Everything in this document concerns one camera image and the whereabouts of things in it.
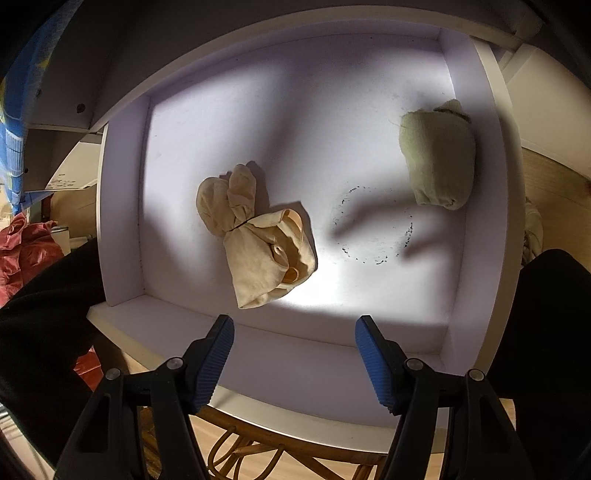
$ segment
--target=black fabric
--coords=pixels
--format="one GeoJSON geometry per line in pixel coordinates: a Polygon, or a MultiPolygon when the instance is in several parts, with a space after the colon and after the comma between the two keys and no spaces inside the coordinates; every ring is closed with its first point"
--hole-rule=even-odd
{"type": "Polygon", "coordinates": [[[94,240],[41,272],[0,309],[0,403],[53,466],[92,393],[73,367],[99,334],[86,314],[102,301],[94,240]]]}
{"type": "Polygon", "coordinates": [[[539,480],[566,473],[591,439],[591,274],[548,250],[520,275],[488,372],[515,402],[517,433],[539,480]]]}

